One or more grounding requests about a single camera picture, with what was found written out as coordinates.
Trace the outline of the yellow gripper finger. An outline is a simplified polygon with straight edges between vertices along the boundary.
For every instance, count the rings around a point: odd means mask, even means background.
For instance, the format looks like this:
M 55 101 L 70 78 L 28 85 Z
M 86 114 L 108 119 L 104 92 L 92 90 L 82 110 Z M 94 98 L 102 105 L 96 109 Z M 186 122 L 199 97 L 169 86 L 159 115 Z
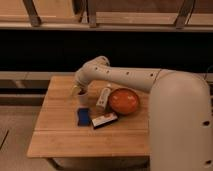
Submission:
M 71 95 L 72 96 L 75 96 L 77 95 L 79 92 L 81 91 L 81 88 L 77 85 L 74 85 L 73 88 L 72 88 L 72 91 L 71 91 Z

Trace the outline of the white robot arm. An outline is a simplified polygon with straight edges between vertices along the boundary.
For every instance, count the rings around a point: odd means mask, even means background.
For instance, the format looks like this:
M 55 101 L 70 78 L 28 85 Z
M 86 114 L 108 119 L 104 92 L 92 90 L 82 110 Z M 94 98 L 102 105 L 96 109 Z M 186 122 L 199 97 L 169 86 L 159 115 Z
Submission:
M 85 90 L 105 80 L 149 94 L 151 171 L 213 171 L 213 114 L 210 87 L 194 73 L 112 67 L 99 56 L 75 73 Z

